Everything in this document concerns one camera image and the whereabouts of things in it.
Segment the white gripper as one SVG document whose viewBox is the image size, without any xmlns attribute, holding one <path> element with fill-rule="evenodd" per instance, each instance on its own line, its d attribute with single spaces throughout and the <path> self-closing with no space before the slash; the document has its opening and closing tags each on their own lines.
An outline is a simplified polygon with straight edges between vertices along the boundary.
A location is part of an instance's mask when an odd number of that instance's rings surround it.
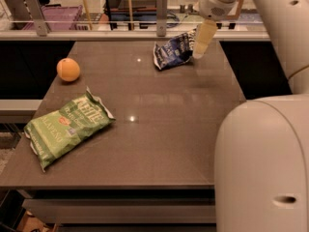
<svg viewBox="0 0 309 232">
<path fill-rule="evenodd" d="M 236 2 L 222 2 L 220 0 L 198 1 L 199 15 L 208 19 L 197 27 L 192 53 L 195 59 L 200 59 L 205 54 L 217 31 L 216 22 L 213 20 L 225 19 L 235 5 Z"/>
</svg>

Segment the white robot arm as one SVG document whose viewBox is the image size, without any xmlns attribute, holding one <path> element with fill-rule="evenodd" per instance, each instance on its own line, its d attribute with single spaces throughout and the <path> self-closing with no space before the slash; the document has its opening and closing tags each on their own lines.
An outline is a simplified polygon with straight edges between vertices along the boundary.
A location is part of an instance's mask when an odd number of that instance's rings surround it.
<svg viewBox="0 0 309 232">
<path fill-rule="evenodd" d="M 253 0 L 288 79 L 288 96 L 247 101 L 219 129 L 217 232 L 309 232 L 309 0 Z M 236 0 L 199 0 L 220 20 Z"/>
</svg>

